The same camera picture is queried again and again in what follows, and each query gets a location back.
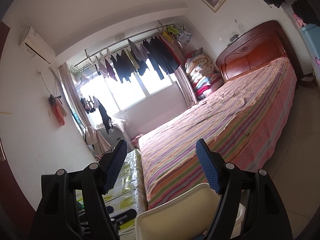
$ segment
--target tiled floor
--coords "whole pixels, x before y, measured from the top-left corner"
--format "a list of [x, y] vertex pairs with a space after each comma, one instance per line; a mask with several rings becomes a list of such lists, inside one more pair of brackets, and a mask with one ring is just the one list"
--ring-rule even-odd
[[319, 89], [295, 91], [288, 121], [272, 157], [265, 163], [287, 210], [293, 237], [320, 205]]

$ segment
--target pink striped bedspread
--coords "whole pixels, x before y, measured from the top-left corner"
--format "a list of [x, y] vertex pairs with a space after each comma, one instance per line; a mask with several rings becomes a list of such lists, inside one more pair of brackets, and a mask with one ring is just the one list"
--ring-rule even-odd
[[149, 209], [206, 178], [196, 156], [203, 138], [210, 150], [242, 170], [256, 172], [274, 152], [295, 90], [288, 58], [233, 81], [139, 140]]

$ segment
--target air conditioner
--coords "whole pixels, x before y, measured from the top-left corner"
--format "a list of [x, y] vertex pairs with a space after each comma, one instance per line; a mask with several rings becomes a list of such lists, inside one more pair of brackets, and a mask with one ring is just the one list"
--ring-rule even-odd
[[42, 39], [32, 26], [29, 26], [20, 38], [19, 48], [30, 53], [31, 57], [38, 55], [51, 64], [56, 57], [54, 50]]

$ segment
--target window frame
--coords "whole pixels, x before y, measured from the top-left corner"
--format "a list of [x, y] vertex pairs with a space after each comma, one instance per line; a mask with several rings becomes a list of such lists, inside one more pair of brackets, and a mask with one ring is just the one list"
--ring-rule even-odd
[[106, 83], [106, 85], [107, 85], [107, 87], [108, 87], [108, 90], [109, 90], [109, 92], [110, 92], [110, 94], [111, 94], [114, 102], [116, 103], [116, 106], [117, 106], [118, 110], [119, 110], [119, 111], [118, 111], [117, 113], [115, 113], [113, 116], [114, 116], [114, 117], [117, 117], [117, 116], [121, 115], [122, 113], [126, 112], [126, 111], [127, 111], [128, 109], [130, 109], [131, 107], [133, 107], [133, 106], [141, 103], [142, 101], [144, 101], [144, 100], [152, 97], [153, 95], [157, 94], [157, 93], [160, 92], [161, 90], [164, 90], [164, 89], [166, 89], [166, 88], [168, 88], [168, 87], [170, 87], [170, 86], [172, 86], [172, 85], [174, 85], [174, 84], [177, 84], [176, 81], [173, 81], [173, 80], [172, 80], [172, 78], [171, 78], [171, 76], [170, 76], [169, 74], [166, 74], [166, 75], [168, 76], [171, 84], [170, 84], [170, 85], [167, 85], [167, 86], [165, 86], [165, 87], [163, 87], [163, 88], [161, 88], [161, 89], [159, 89], [158, 91], [156, 91], [156, 92], [154, 92], [154, 93], [152, 93], [152, 94], [150, 94], [150, 93], [148, 92], [148, 90], [147, 90], [147, 88], [145, 87], [145, 85], [143, 84], [143, 82], [142, 82], [139, 74], [137, 73], [136, 75], [134, 75], [135, 78], [136, 78], [136, 80], [137, 80], [137, 82], [138, 82], [138, 84], [140, 85], [140, 87], [141, 87], [141, 89], [142, 89], [145, 97], [142, 98], [142, 99], [140, 99], [140, 100], [138, 100], [137, 102], [133, 103], [132, 105], [126, 107], [126, 108], [123, 109], [123, 110], [120, 109], [120, 107], [119, 107], [119, 105], [118, 105], [118, 103], [117, 103], [117, 101], [116, 101], [116, 99], [115, 99], [115, 97], [114, 97], [114, 95], [113, 95], [113, 93], [112, 93], [112, 91], [111, 91], [111, 89], [110, 89], [107, 81], [104, 79], [104, 82]]

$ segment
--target wooden headboard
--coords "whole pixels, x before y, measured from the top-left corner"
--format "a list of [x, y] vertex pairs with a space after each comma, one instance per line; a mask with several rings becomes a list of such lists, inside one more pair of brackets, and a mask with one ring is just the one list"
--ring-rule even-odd
[[277, 21], [262, 23], [227, 47], [217, 58], [216, 65], [225, 81], [233, 80], [268, 65], [279, 57], [288, 57], [297, 79], [303, 72], [297, 55]]

